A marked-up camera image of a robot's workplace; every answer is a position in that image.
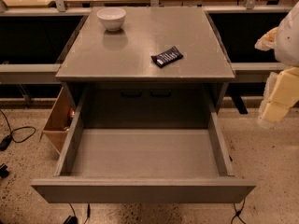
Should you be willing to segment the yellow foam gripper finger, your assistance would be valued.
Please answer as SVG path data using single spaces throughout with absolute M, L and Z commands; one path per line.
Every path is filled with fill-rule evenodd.
M 273 49 L 275 46 L 276 35 L 277 35 L 278 28 L 275 27 L 264 34 L 261 38 L 257 40 L 254 45 L 254 48 L 262 51 L 268 51 Z
M 299 101 L 299 68 L 271 72 L 266 81 L 259 108 L 258 124 L 269 129 L 282 121 Z

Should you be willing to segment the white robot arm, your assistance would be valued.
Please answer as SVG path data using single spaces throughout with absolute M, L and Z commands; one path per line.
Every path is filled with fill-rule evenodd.
M 272 128 L 299 101 L 299 3 L 254 47 L 263 51 L 272 49 L 276 60 L 287 66 L 279 74 L 270 73 L 259 108 L 259 125 Z

